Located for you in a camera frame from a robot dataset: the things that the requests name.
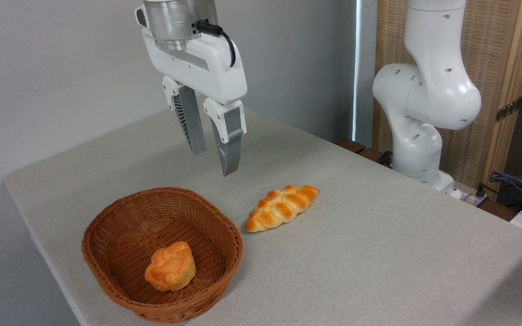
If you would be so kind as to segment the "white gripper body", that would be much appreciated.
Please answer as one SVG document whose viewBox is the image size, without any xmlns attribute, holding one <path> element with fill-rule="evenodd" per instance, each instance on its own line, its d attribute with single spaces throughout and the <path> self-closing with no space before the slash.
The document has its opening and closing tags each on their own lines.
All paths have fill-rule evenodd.
<svg viewBox="0 0 522 326">
<path fill-rule="evenodd" d="M 218 25 L 213 5 L 143 5 L 135 10 L 156 70 L 227 105 L 247 91 L 237 46 L 199 27 Z"/>
</svg>

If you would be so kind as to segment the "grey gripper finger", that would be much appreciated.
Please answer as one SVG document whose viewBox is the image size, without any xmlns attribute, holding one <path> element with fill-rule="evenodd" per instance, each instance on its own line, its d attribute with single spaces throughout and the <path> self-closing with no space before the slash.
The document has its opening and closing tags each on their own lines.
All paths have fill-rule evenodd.
<svg viewBox="0 0 522 326">
<path fill-rule="evenodd" d="M 168 76 L 162 79 L 162 86 L 169 108 L 176 114 L 191 152 L 196 156 L 206 151 L 195 91 Z"/>
<path fill-rule="evenodd" d="M 211 120 L 223 176 L 230 175 L 240 165 L 241 137 L 247 133 L 243 103 L 221 105 L 207 98 L 203 106 Z"/>
</svg>

